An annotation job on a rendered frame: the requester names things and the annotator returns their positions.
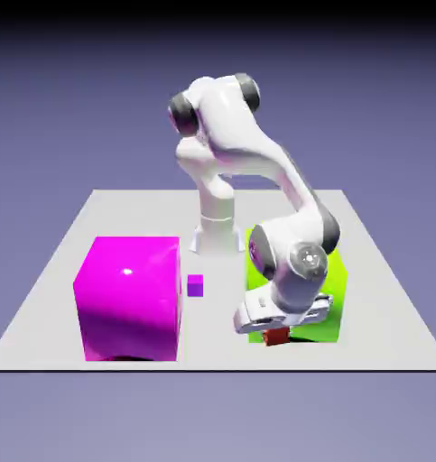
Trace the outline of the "small red cube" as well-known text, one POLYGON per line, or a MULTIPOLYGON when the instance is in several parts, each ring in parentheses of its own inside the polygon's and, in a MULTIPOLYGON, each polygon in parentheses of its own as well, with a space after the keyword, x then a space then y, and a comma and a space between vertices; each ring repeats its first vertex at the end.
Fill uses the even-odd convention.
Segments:
POLYGON ((263 333, 265 345, 271 347, 289 343, 290 333, 289 327, 268 329, 263 333))

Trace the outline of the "large magenta box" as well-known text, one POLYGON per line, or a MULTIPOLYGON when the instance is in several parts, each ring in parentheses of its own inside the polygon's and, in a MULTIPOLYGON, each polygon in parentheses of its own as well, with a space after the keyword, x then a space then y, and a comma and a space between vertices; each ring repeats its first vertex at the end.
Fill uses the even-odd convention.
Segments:
POLYGON ((181 329, 177 236, 98 236, 73 282, 85 359, 174 361, 181 329))

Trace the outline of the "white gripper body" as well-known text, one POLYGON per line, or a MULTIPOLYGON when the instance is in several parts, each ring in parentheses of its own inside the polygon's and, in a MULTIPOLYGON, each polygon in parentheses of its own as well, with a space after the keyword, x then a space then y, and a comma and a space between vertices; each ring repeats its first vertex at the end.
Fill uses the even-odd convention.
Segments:
POLYGON ((297 327, 324 321, 333 304, 333 296, 320 293, 309 308, 295 312, 280 308, 271 297, 269 288, 247 291, 234 315, 235 331, 239 334, 270 329, 297 327))

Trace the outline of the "large lime green box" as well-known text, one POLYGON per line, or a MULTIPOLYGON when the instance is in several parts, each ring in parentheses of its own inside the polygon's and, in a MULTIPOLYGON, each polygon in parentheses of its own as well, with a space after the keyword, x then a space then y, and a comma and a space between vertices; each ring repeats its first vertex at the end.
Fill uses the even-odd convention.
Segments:
MULTIPOLYGON (((329 273, 322 286, 322 293, 332 297, 329 313, 322 322, 306 323, 291 327, 290 339, 299 342, 336 343, 339 338, 343 304, 346 295, 348 272, 336 249, 328 255, 329 273)), ((246 249, 246 290, 253 290, 265 286, 268 280, 260 274, 246 249)), ((247 335, 250 344, 264 343, 264 334, 254 332, 247 335)))

